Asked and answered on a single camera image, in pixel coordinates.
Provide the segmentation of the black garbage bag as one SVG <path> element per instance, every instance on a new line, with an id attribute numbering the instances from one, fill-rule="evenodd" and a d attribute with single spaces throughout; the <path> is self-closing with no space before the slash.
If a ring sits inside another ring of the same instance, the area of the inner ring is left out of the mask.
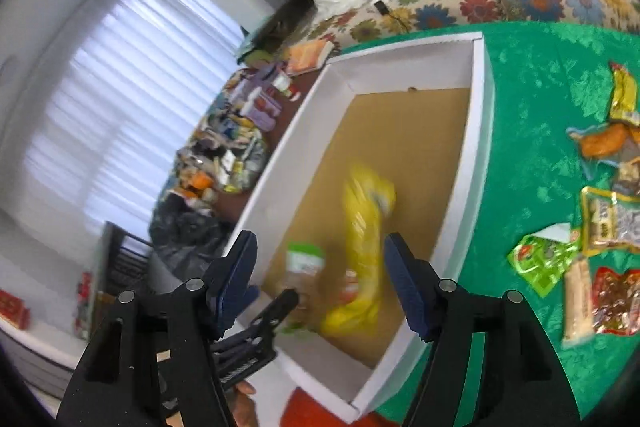
<path id="1" fill-rule="evenodd" d="M 233 228 L 212 210 L 194 210 L 180 195 L 169 193 L 153 211 L 149 234 L 168 271 L 185 281 L 203 275 L 222 256 Z"/>

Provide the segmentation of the floral sofa cover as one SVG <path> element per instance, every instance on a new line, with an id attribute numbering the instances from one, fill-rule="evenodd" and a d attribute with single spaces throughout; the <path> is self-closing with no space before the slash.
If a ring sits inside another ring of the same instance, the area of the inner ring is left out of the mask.
<path id="1" fill-rule="evenodd" d="M 296 29 L 301 42 L 324 39 L 338 50 L 413 32 L 501 22 L 569 23 L 639 32 L 639 0 L 392 0 L 390 14 L 349 9 Z"/>

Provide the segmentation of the orange book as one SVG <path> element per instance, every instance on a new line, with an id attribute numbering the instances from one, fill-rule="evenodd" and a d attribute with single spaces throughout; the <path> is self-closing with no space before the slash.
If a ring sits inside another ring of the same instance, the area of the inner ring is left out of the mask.
<path id="1" fill-rule="evenodd" d="M 288 49 L 286 73 L 289 76 L 298 76 L 318 70 L 333 51 L 334 43 L 326 39 L 307 41 L 291 46 Z"/>

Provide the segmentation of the purple canister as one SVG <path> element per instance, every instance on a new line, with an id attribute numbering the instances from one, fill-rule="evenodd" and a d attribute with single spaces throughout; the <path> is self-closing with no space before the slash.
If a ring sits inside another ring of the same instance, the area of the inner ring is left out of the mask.
<path id="1" fill-rule="evenodd" d="M 263 132 L 272 131 L 281 114 L 281 106 L 262 88 L 255 88 L 240 109 L 240 115 Z"/>

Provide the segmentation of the white cardboard box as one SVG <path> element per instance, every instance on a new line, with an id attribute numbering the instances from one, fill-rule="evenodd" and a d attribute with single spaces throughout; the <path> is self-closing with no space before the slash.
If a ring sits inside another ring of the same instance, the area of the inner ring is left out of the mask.
<path id="1" fill-rule="evenodd" d="M 254 319 L 285 283 L 303 326 L 277 338 L 297 387 L 345 423 L 398 392 L 423 345 L 382 258 L 398 232 L 460 273 L 484 190 L 495 86 L 478 32 L 332 58 L 286 128 L 238 227 L 257 237 Z"/>

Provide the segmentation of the orange snack packet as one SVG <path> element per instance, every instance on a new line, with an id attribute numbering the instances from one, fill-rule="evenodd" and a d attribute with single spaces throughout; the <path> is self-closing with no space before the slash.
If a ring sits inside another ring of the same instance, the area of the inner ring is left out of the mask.
<path id="1" fill-rule="evenodd" d="M 591 181 L 599 165 L 618 168 L 639 158 L 639 145 L 634 132 L 626 124 L 598 124 L 587 129 L 567 128 L 567 136 L 575 143 L 582 173 Z"/>

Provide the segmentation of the green floral tablecloth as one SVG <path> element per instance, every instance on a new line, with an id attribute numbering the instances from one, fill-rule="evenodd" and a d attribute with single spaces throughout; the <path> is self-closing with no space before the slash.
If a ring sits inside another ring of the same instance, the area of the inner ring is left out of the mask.
<path id="1" fill-rule="evenodd" d="M 639 348 L 638 336 L 597 334 L 565 347 L 564 287 L 539 297 L 506 256 L 526 234 L 555 223 L 579 225 L 587 185 L 566 129 L 605 121 L 608 64 L 639 72 L 639 38 L 588 25 L 484 23 L 495 83 L 495 117 L 482 205 L 458 277 L 471 293 L 526 297 L 558 352 L 582 416 L 601 401 Z"/>

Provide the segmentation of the yellow black snack packet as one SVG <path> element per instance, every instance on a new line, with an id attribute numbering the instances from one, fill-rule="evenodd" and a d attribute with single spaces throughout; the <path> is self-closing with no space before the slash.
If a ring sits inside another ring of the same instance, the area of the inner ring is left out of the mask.
<path id="1" fill-rule="evenodd" d="M 613 90 L 608 119 L 614 122 L 639 126 L 639 87 L 638 81 L 625 66 L 615 62 L 610 63 L 613 79 Z"/>

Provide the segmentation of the beige wafer packet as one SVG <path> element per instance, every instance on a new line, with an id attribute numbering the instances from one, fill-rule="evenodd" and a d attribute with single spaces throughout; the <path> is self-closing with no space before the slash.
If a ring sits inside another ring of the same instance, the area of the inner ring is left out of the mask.
<path id="1" fill-rule="evenodd" d="M 591 277 L 588 259 L 577 257 L 564 274 L 565 348 L 585 343 L 594 335 Z"/>

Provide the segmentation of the red spicy snack packet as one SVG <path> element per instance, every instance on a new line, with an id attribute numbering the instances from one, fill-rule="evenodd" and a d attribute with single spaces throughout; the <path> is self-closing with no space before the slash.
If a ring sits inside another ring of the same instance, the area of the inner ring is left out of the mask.
<path id="1" fill-rule="evenodd" d="M 639 270 L 624 273 L 601 267 L 592 284 L 593 329 L 597 334 L 633 336 L 639 332 Z"/>

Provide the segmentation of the green snack packet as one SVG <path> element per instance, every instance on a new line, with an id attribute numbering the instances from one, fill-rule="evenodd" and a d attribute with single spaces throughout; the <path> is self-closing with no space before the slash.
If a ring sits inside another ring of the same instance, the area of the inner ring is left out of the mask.
<path id="1" fill-rule="evenodd" d="M 506 255 L 511 267 L 540 297 L 547 297 L 580 249 L 580 231 L 570 222 L 555 223 L 524 235 Z"/>

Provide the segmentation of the clear bag of round snacks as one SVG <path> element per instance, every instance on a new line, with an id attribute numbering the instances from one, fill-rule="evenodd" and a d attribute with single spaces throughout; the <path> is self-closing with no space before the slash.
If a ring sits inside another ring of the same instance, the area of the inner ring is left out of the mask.
<path id="1" fill-rule="evenodd" d="M 326 267 L 326 254 L 316 245 L 289 243 L 285 253 L 285 272 L 279 282 L 280 291 L 294 289 L 296 307 L 288 314 L 288 325 L 314 331 L 320 321 L 320 279 Z"/>

